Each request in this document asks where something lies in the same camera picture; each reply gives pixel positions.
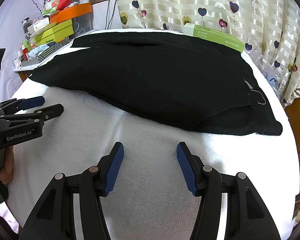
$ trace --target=black cable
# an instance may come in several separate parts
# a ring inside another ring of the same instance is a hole
[[[116,3],[117,3],[117,0],[115,0],[115,1],[114,1],[113,12],[112,12],[112,16],[111,16],[111,19],[110,19],[110,21],[109,21],[109,24],[108,24],[107,30],[109,30],[110,23],[111,23],[111,21],[112,21],[112,19],[113,19],[113,15],[114,15],[114,9],[115,9],[115,4],[116,4]]]
[[[108,12],[109,12],[109,4],[110,4],[110,0],[108,0],[108,9],[107,9],[107,15],[106,15],[106,26],[105,26],[105,30],[107,28],[107,18],[108,18]]]

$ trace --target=yellow-green box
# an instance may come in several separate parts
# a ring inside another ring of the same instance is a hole
[[[47,44],[53,41],[59,42],[73,33],[72,20],[70,19],[34,37],[34,42],[38,45]]]
[[[236,36],[201,25],[186,23],[183,34],[223,44],[240,52],[244,49],[244,44]]]

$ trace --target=orange box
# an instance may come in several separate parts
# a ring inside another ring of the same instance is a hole
[[[91,3],[88,2],[88,3],[77,4],[75,6],[64,9],[62,11],[59,11],[49,16],[50,23],[56,22],[58,24],[90,12],[92,12]]]

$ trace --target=ribbed blue pad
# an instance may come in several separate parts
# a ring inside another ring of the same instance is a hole
[[[188,161],[186,153],[184,152],[180,144],[178,144],[177,146],[177,158],[183,173],[183,177],[185,178],[188,190],[191,191],[192,195],[195,196],[198,193],[198,188],[195,183],[195,175]]]
[[[21,110],[27,110],[27,109],[31,109],[34,107],[42,106],[44,104],[44,101],[45,101],[45,99],[43,96],[24,99],[19,103],[18,107]]]
[[[104,193],[106,196],[108,196],[109,192],[113,190],[122,163],[123,152],[123,144],[121,144],[117,152],[115,153],[115,156],[106,175],[106,185],[104,189]]]

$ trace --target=striped curtain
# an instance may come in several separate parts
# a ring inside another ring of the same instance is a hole
[[[237,36],[265,55],[285,107],[300,97],[300,8],[294,0],[117,0],[123,28],[182,31],[193,23]]]

